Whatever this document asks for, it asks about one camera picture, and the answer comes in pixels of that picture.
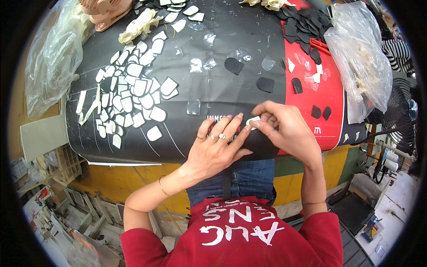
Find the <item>jeans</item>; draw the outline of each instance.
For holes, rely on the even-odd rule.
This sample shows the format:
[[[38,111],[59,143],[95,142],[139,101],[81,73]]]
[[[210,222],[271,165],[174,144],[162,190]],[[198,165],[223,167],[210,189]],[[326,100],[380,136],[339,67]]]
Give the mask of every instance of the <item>jeans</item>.
[[[231,197],[255,196],[259,199],[273,200],[274,159],[239,161],[231,168]],[[224,171],[201,181],[187,189],[190,206],[205,198],[224,197],[222,182]]]

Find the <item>red mat section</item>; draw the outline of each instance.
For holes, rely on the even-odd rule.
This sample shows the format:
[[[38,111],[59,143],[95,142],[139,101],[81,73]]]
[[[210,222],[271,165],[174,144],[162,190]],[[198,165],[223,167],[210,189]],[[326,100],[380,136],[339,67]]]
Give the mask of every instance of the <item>red mat section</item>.
[[[306,5],[301,0],[290,0],[289,2],[296,5],[304,5],[304,7]],[[310,72],[311,74],[315,74],[316,64],[310,56],[305,54],[299,44],[295,42],[291,44],[287,40],[284,40],[284,44],[286,58],[289,58],[295,64],[295,69],[292,73],[286,69],[286,104],[299,108],[305,122],[312,129],[322,150],[333,149],[339,142],[344,118],[344,88],[335,61],[332,59],[332,56],[320,52],[323,69],[329,69],[331,76],[326,81],[321,76],[317,92],[315,92],[310,84],[304,81],[304,73]],[[298,63],[294,53],[297,53],[298,56],[301,55],[310,63],[310,71],[304,65]],[[293,78],[300,79],[303,88],[302,94],[295,94],[292,86]],[[312,117],[311,109],[313,105],[319,107],[322,113],[325,107],[329,106],[332,113],[328,120],[325,120],[323,116],[320,119]],[[278,153],[278,155],[283,154],[286,153],[282,150]]]

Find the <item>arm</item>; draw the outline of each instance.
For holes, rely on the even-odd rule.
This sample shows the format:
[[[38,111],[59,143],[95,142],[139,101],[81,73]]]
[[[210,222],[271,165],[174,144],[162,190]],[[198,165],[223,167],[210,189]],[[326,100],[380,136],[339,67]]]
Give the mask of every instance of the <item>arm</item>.
[[[327,212],[322,151],[299,109],[266,101],[256,106],[252,113],[261,117],[261,121],[251,122],[253,127],[265,134],[275,146],[304,164],[301,185],[304,217]]]
[[[231,115],[223,117],[213,127],[211,134],[217,137],[224,133],[226,137],[231,137],[235,134],[242,119],[242,113],[234,117],[233,120]],[[226,169],[236,160],[252,154],[252,151],[248,149],[241,149],[251,131],[251,126],[245,126],[228,145],[224,139],[206,137],[209,127],[214,122],[213,120],[212,117],[203,121],[197,133],[198,138],[191,147],[188,160],[180,168],[159,181],[136,190],[127,198],[123,213],[125,231],[136,228],[153,231],[148,213],[168,196],[210,178]]]

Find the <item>bracelet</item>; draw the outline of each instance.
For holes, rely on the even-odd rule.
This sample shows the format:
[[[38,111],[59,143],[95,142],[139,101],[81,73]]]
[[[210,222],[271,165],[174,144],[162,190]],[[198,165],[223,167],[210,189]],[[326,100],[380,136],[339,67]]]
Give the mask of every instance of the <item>bracelet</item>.
[[[167,195],[168,197],[170,197],[171,195],[169,195],[168,193],[166,193],[166,191],[163,189],[163,187],[161,186],[161,183],[160,183],[160,180],[162,179],[163,177],[161,177],[160,179],[159,179],[159,186],[160,186],[160,189],[163,191],[163,193],[165,194],[165,195]]]

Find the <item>fingernail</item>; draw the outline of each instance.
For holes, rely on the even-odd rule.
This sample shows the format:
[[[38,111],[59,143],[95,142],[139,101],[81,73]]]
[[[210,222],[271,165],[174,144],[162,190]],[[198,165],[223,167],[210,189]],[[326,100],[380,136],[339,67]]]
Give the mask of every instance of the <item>fingernail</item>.
[[[250,121],[249,121],[249,124],[250,124],[250,125],[252,125],[253,127],[257,127],[257,128],[258,128],[258,126],[260,125],[258,122],[253,121],[253,120],[250,120]]]

